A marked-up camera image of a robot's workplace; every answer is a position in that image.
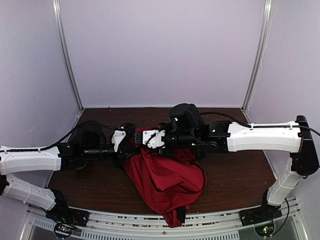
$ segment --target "dark brown wooden surface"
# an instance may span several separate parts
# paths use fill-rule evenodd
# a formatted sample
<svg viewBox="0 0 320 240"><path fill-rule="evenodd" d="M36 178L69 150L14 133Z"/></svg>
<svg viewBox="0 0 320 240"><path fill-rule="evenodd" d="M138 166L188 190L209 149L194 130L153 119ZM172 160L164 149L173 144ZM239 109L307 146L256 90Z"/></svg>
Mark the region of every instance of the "dark brown wooden surface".
<svg viewBox="0 0 320 240"><path fill-rule="evenodd" d="M219 111L246 121L237 108L206 108L200 111ZM79 122L96 120L115 127L132 122L137 128L143 128L169 122L168 113L168 108L86 109ZM225 119L204 117L207 123ZM275 181L262 151L208 154L199 163L206 172L208 185L200 199L191 206L190 213L259 205L264 191ZM124 214L154 214L131 179L121 169L114 168L111 161L94 162L78 171L54 172L48 187L62 191L71 207Z"/></svg>

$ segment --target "red backpack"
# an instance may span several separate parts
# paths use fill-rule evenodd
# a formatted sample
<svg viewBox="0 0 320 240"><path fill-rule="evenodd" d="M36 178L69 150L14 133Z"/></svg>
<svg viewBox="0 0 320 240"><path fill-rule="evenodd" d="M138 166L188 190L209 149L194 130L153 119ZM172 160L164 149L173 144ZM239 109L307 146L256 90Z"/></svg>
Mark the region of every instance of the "red backpack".
<svg viewBox="0 0 320 240"><path fill-rule="evenodd" d="M171 228L185 223L186 210L207 184L205 171L189 149L176 149L167 157L141 148L141 153L126 160L123 168L145 203L163 215Z"/></svg>

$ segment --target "robotic arm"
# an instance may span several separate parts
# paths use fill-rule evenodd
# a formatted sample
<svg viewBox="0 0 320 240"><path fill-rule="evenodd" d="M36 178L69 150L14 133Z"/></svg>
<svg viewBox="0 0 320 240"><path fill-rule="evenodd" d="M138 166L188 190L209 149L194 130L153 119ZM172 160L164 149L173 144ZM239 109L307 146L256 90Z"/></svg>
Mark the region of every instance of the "robotic arm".
<svg viewBox="0 0 320 240"><path fill-rule="evenodd" d="M42 148L0 147L0 195L12 197L46 210L47 217L58 222L86 226L89 213L69 208L61 192L40 188L23 181L12 173L52 170L67 171L84 167L87 162L113 160L119 167L139 151L134 143L161 155L170 156L174 149L188 148L200 155L227 154L244 150L281 150L290 153L285 171L263 195L259 207L241 211L242 225L265 222L281 216L279 208L299 181L319 168L316 148L304 116L296 121L279 124L247 124L233 118L205 124L193 104L173 107L171 123L143 132L135 132L133 124L126 123L115 130L111 142L102 133L101 123L81 123L76 136L68 143L56 143Z"/></svg>

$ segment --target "red fabric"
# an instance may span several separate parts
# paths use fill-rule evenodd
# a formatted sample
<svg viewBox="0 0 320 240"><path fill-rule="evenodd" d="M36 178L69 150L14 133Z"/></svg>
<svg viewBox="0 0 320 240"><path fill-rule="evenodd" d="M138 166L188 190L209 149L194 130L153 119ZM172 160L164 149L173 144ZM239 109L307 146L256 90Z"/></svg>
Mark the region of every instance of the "red fabric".
<svg viewBox="0 0 320 240"><path fill-rule="evenodd" d="M123 167L145 203L163 215L170 227L179 227L176 208L190 209L203 193L207 178L189 149L176 149L172 157L141 149Z"/></svg>

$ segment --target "vertical metal post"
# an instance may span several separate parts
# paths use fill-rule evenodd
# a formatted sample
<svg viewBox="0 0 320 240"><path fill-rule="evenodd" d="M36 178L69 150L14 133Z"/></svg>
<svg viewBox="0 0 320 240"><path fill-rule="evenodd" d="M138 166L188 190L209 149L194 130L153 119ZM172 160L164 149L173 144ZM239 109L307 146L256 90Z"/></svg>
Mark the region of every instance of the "vertical metal post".
<svg viewBox="0 0 320 240"><path fill-rule="evenodd" d="M75 97L76 103L78 105L79 111L82 111L84 109L79 91L77 88L77 84L75 81L75 76L71 67L71 62L70 62L70 57L69 57L69 52L67 48L67 42L66 42L66 37L65 37L65 31L64 31L64 26L62 22L62 15L61 15L61 10L60 10L60 0L52 0L53 4L53 12L54 12L54 17L56 21L56 26L58 28L59 36L60 36L60 43L62 47L62 52L63 52L63 59L64 59L64 64L66 68L66 72L71 84L72 92Z"/></svg>
<svg viewBox="0 0 320 240"><path fill-rule="evenodd" d="M262 56L266 48L267 36L270 28L270 20L271 20L271 12L272 12L272 4L273 0L265 0L264 4L264 12L262 18L262 25L261 25L261 32L260 32L260 39L258 43L258 48L255 56L255 61L251 73L251 78L249 82L249 86L245 95L245 99L243 102L242 109L244 112L248 110L250 105L250 100L254 93L255 85L258 80L258 73L260 71Z"/></svg>

